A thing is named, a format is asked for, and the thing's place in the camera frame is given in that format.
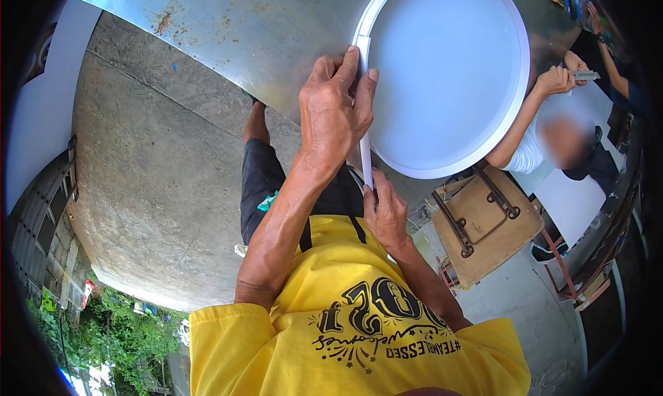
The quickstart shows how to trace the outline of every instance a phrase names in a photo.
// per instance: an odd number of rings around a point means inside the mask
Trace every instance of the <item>leg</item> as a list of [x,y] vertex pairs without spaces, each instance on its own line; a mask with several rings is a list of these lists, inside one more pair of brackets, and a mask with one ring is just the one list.
[[260,101],[253,103],[251,115],[244,128],[244,145],[250,139],[258,139],[269,145],[269,131],[265,125],[265,104]]
[[258,205],[273,196],[286,180],[277,154],[269,145],[269,131],[265,125],[265,104],[253,104],[251,116],[244,129],[244,163],[242,164],[242,198],[239,204],[240,228],[244,244],[251,241],[253,232],[265,217]]

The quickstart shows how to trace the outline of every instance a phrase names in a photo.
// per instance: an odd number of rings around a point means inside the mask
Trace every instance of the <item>person sitting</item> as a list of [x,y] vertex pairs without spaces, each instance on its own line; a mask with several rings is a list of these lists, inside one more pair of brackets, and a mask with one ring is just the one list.
[[507,134],[486,160],[493,167],[524,174],[547,160],[573,180],[592,176],[609,194],[617,180],[617,167],[600,144],[601,129],[589,119],[585,104],[571,93],[576,85],[587,83],[576,82],[573,71],[589,69],[571,51],[564,56],[564,66],[552,66],[539,75]]

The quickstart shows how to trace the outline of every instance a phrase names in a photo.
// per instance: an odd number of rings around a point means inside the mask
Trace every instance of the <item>black pants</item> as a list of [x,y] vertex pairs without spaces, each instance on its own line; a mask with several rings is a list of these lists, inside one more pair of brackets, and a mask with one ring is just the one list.
[[[285,180],[286,174],[274,148],[258,139],[248,140],[244,145],[242,199],[239,204],[241,233],[245,245],[249,244],[253,232],[266,214],[258,209],[258,205],[267,196],[273,196],[280,190]],[[349,216],[359,240],[366,243],[366,235],[356,219],[364,216],[363,196],[345,163],[320,194],[311,215]],[[311,228],[308,222],[302,233],[300,247],[302,252],[311,247]]]

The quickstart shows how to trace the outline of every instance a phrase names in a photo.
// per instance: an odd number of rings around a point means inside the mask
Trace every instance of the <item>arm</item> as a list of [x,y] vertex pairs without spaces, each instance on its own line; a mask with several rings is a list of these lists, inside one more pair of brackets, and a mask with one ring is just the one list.
[[405,281],[419,301],[441,317],[452,331],[471,326],[449,288],[427,264],[405,232],[407,203],[381,171],[373,171],[373,184],[379,207],[376,210],[375,194],[364,186],[364,222],[375,240],[398,263]]
[[235,303],[250,302],[270,311],[313,205],[373,122],[378,72],[370,69],[359,79],[353,105],[348,90],[358,62],[355,46],[344,58],[323,56],[302,88],[302,147],[251,238],[237,274]]
[[505,168],[522,141],[527,127],[532,123],[538,109],[541,108],[543,100],[553,93],[566,93],[575,86],[576,80],[573,74],[560,66],[552,66],[547,72],[539,75],[535,87],[520,106],[518,115],[507,134],[486,156],[488,163],[496,168]]
[[[589,8],[589,13],[592,15],[592,30],[594,35],[603,34],[605,29],[601,24],[599,19],[599,12],[596,10],[594,3],[589,2],[587,7]],[[628,99],[628,79],[621,76],[617,70],[617,65],[613,60],[612,55],[608,51],[608,45],[599,41],[599,49],[601,50],[601,58],[603,59],[603,64],[605,69],[608,71],[608,76],[610,77],[610,83],[615,87],[615,89]]]
[[608,70],[608,76],[610,77],[610,83],[615,87],[615,89],[628,100],[628,79],[621,76],[617,70],[617,65],[613,57],[608,51],[608,45],[602,42],[599,42],[599,49],[601,49],[601,58],[603,58],[603,63],[605,64],[605,69]]

